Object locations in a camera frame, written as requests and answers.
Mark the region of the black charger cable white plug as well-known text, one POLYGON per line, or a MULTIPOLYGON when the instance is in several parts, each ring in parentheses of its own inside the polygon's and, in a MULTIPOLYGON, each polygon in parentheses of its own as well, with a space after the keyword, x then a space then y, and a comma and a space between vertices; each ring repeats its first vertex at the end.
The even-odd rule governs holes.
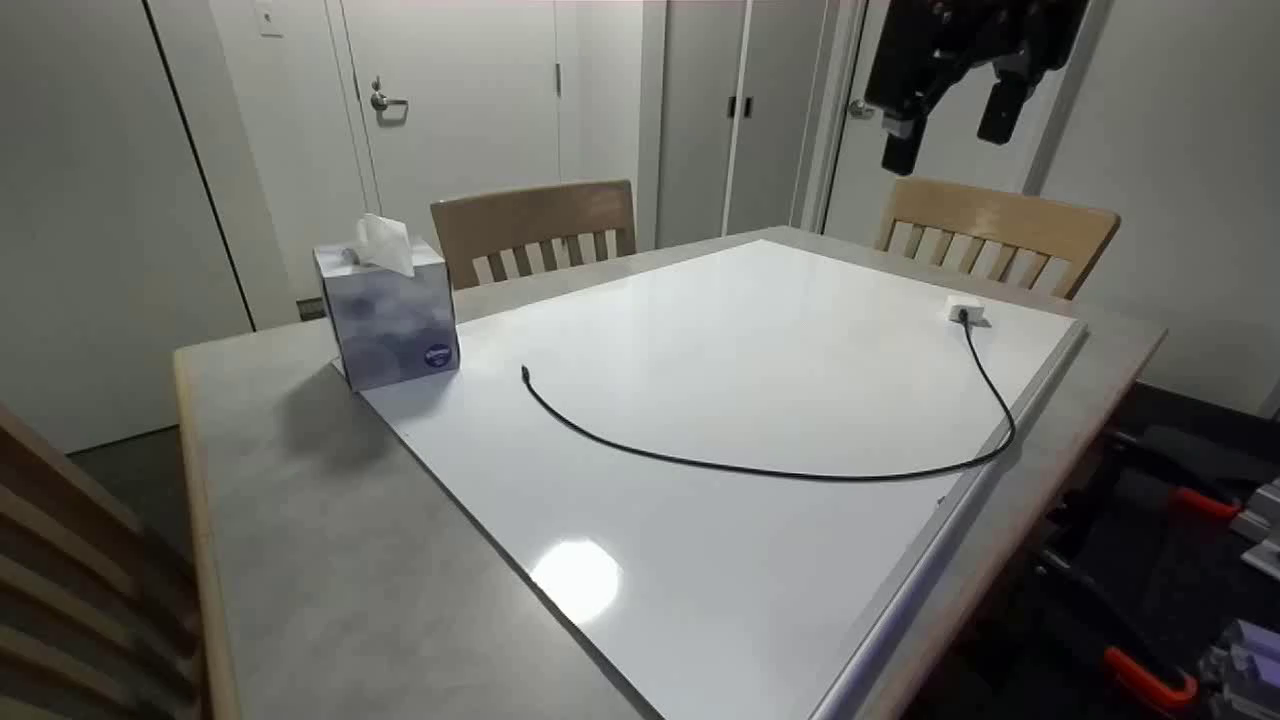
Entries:
POLYGON ((952 472, 968 472, 968 468, 984 468, 992 460, 1000 460, 1004 452, 1012 452, 1024 436, 1020 416, 1012 412, 1008 396, 1000 392, 1000 384, 992 380, 976 332, 992 328, 992 320, 984 316, 980 304, 956 304, 948 308, 948 324, 960 328, 964 336, 964 352, 984 384, 984 392, 992 396, 1004 436, 964 460, 948 460, 948 464, 932 464, 932 468, 900 468, 900 472, 800 472, 800 468, 760 468, 760 464, 728 464, 728 460, 700 460, 700 456, 676 456, 676 452, 656 452, 656 448, 640 448, 640 444, 624 444, 612 436, 600 436, 584 424, 576 424, 568 412, 560 412, 540 388, 528 364, 520 364, 520 388, 528 392, 528 400, 556 420, 560 428, 568 428, 572 436, 620 452, 620 456, 636 456, 636 460, 652 460, 652 464, 672 464, 672 468, 696 468, 696 472, 728 472, 728 476, 756 476, 756 480, 788 480, 788 484, 912 484, 912 480, 936 480, 936 476, 952 476, 952 472))

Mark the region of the large white board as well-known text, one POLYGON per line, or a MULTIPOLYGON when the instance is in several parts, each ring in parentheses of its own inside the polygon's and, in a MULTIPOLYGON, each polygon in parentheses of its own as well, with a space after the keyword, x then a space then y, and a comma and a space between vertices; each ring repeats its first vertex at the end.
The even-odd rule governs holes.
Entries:
MULTIPOLYGON (((1008 452, 912 484, 652 464, 548 420, 700 460, 900 472, 1004 436, 960 296, 748 240, 468 320, 452 376, 372 408, 664 720, 820 720, 936 576, 1008 452)), ((988 300, 980 356, 1024 420, 1084 324, 988 300)))

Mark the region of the wooden chair near tissue box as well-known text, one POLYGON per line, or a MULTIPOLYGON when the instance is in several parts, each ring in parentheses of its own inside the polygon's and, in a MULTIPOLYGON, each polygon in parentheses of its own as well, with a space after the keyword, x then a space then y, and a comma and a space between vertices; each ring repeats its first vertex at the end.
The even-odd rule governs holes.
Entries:
POLYGON ((432 224, 456 288, 636 252, 628 180, 436 200, 432 224))

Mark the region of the blue tissue box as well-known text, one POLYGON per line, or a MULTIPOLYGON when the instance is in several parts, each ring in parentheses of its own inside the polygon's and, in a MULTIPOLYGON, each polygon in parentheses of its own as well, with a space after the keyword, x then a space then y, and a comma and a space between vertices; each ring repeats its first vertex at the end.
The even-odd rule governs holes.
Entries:
POLYGON ((348 244, 320 244, 312 260, 356 392, 460 368, 448 264, 404 220, 364 212, 348 244))

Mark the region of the light wooden chair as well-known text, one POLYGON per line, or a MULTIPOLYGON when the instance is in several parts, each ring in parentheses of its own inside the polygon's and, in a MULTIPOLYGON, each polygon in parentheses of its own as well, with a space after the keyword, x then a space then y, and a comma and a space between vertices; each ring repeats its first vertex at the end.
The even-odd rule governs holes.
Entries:
POLYGON ((900 180, 888 196, 876 252, 904 244, 904 260, 952 264, 972 276, 992 260, 996 284, 1024 264, 1020 288, 1072 300, 1112 244, 1120 216, 1108 208, 1060 204, 948 180, 900 180))

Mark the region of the orange black clamp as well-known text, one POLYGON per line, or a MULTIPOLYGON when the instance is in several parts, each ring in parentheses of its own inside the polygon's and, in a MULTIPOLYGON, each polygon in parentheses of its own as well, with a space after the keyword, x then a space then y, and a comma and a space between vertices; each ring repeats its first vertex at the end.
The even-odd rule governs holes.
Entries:
POLYGON ((1196 708, 1200 680, 1160 656, 1088 572, 1044 548, 1036 556, 1036 580, 1052 608, 1068 616, 1072 644, 1116 692, 1160 720, 1184 720, 1196 708))
POLYGON ((1232 492, 1224 492, 1216 480, 1200 476, 1196 468, 1180 464, 1160 448, 1124 440, 1120 460, 1160 480, 1168 488, 1168 504, 1188 520, 1228 528, 1244 512, 1244 504, 1232 492))

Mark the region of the dark wooden chair foreground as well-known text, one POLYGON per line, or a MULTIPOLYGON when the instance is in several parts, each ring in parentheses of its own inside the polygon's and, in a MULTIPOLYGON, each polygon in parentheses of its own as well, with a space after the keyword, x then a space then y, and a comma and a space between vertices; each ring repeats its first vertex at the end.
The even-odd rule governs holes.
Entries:
POLYGON ((0 412, 4 720, 208 720, 196 568, 0 412))

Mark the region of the white wall switch plate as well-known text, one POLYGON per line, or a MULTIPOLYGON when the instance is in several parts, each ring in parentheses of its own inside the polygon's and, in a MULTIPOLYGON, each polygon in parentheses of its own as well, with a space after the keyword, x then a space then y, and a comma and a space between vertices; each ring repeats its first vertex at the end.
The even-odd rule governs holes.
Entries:
POLYGON ((284 24, 280 24, 280 12, 272 4, 256 8, 256 24, 260 24, 264 40, 284 40, 284 24))

